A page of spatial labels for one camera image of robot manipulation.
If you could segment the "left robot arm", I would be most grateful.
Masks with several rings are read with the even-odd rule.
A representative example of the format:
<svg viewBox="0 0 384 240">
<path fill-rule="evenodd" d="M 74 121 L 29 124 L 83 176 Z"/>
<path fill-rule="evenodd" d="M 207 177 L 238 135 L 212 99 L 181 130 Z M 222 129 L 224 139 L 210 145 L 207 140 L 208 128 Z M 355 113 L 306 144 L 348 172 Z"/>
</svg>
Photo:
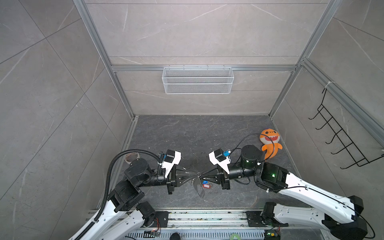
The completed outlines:
<svg viewBox="0 0 384 240">
<path fill-rule="evenodd" d="M 142 199 L 141 187 L 166 186 L 172 194 L 176 187 L 192 180 L 197 173 L 178 170 L 176 164 L 164 161 L 152 170 L 145 159 L 131 162 L 125 170 L 125 179 L 113 190 L 106 189 L 99 210 L 78 230 L 73 240 L 119 240 L 144 227 L 145 233 L 158 237 L 168 224 L 168 212 L 156 212 Z"/>
</svg>

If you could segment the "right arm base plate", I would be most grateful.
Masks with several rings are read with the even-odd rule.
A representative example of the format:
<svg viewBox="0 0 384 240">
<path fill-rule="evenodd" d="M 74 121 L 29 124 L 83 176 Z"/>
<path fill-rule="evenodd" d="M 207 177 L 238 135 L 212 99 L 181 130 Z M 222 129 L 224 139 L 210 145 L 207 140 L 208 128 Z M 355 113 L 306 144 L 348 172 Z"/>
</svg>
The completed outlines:
<svg viewBox="0 0 384 240">
<path fill-rule="evenodd" d="M 273 214 L 264 214 L 262 211 L 246 211 L 249 227 L 288 227 L 289 224 L 275 220 Z"/>
</svg>

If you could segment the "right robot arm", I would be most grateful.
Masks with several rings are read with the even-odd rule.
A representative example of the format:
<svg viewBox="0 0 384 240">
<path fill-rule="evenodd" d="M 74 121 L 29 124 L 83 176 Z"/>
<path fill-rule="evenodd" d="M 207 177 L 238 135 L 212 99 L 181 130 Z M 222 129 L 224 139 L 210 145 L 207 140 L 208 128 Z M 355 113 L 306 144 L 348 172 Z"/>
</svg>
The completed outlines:
<svg viewBox="0 0 384 240">
<path fill-rule="evenodd" d="M 363 200 L 357 196 L 342 197 L 318 188 L 287 169 L 264 161 L 264 152 L 254 145 L 242 147 L 239 162 L 232 164 L 231 152 L 217 149 L 209 154 L 215 169 L 201 174 L 208 181 L 230 189 L 230 181 L 246 178 L 266 192 L 299 200 L 307 208 L 289 207 L 267 202 L 259 219 L 265 226 L 311 226 L 324 229 L 339 240 L 363 240 L 370 225 L 362 217 Z"/>
</svg>

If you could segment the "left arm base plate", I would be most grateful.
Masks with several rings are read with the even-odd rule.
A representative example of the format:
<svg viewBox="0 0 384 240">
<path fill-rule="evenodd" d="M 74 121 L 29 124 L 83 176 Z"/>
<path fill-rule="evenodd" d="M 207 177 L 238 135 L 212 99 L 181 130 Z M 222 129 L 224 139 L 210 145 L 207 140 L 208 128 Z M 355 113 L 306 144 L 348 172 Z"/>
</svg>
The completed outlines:
<svg viewBox="0 0 384 240">
<path fill-rule="evenodd" d="M 145 220 L 143 227 L 144 228 L 166 228 L 169 221 L 169 212 L 160 211 L 155 212 L 148 220 Z"/>
</svg>

